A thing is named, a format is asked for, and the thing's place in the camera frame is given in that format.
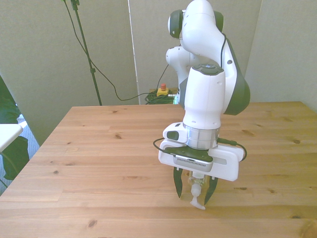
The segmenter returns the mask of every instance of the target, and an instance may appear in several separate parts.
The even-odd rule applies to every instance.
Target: small plastic object
[[[190,204],[202,210],[205,210],[206,208],[197,201],[197,197],[202,193],[202,186],[205,184],[204,178],[204,174],[190,172],[190,177],[188,179],[189,184],[192,185],[191,193],[193,196],[193,200]]]
[[[157,97],[160,95],[168,95],[168,88],[166,87],[165,83],[162,83],[158,89]]]

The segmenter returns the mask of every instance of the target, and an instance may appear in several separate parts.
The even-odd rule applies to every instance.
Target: white plastic part
[[[190,202],[190,204],[192,204],[194,207],[197,207],[199,209],[205,210],[206,208],[204,206],[202,206],[201,204],[199,204],[199,202],[197,201],[197,197],[202,192],[202,187],[199,184],[194,183],[192,185],[191,192],[192,192],[192,195],[193,195],[193,200]]]
[[[195,0],[184,14],[181,44],[183,48],[198,56],[204,56],[222,65],[225,71],[225,98],[222,112],[225,112],[233,94],[237,79],[237,69],[229,45],[215,24],[212,6],[207,0]]]
[[[186,143],[188,140],[188,131],[183,127],[182,122],[176,122],[171,125],[169,125],[164,131],[163,131],[163,137],[165,139],[167,138],[167,133],[170,131],[177,131],[178,132],[178,142],[180,143]]]
[[[166,147],[182,146],[186,146],[186,144],[169,139],[165,139],[160,144],[161,149],[165,149]],[[174,163],[173,155],[163,153],[161,151],[158,153],[158,159],[162,164],[198,172],[219,179],[235,181],[238,178],[239,161],[241,161],[243,158],[243,149],[233,146],[218,145],[216,148],[210,149],[208,154],[213,157],[213,164],[210,172],[204,172],[198,169],[189,168],[187,166],[177,165]]]
[[[193,172],[193,177],[197,178],[197,179],[203,179],[204,178],[204,174],[202,173],[198,173],[198,172]]]
[[[185,125],[202,130],[220,127],[225,94],[225,74],[204,75],[191,69],[185,97]]]
[[[198,65],[200,63],[209,63],[211,60],[206,57],[199,57],[193,53],[190,53],[182,46],[168,49],[166,52],[166,62],[173,67],[178,77],[178,88],[180,84],[188,78],[189,70],[191,66]]]

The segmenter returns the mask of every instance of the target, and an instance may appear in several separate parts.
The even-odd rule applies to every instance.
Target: wood knot
[[[301,231],[301,238],[316,238],[317,237],[317,223],[309,221],[304,224]]]
[[[138,179],[139,177],[138,176],[127,176],[127,178],[133,180],[133,179]]]
[[[250,132],[249,130],[241,130],[243,133],[246,133],[247,135],[250,136],[255,136],[255,134],[253,134],[252,132]]]
[[[94,227],[95,225],[97,224],[97,221],[96,220],[92,220],[89,224],[88,224],[88,227]]]
[[[235,187],[234,189],[235,189],[235,190],[247,190],[246,187]]]
[[[287,117],[282,117],[284,119],[284,121],[287,121],[287,122],[293,122],[290,118],[287,118]]]

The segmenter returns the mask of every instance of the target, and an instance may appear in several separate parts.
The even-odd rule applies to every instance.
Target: green cable
[[[146,98],[145,101],[147,102],[146,104],[169,104],[169,103],[173,103],[174,101],[174,97],[169,97],[168,95],[160,95],[157,96],[157,92],[158,90],[155,90],[151,93],[149,93]]]

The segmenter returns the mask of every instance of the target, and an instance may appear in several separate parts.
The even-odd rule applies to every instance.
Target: wood grain
[[[317,115],[300,102],[251,103],[221,119],[248,150],[201,211],[152,142],[178,105],[74,107],[0,197],[0,238],[315,238]]]

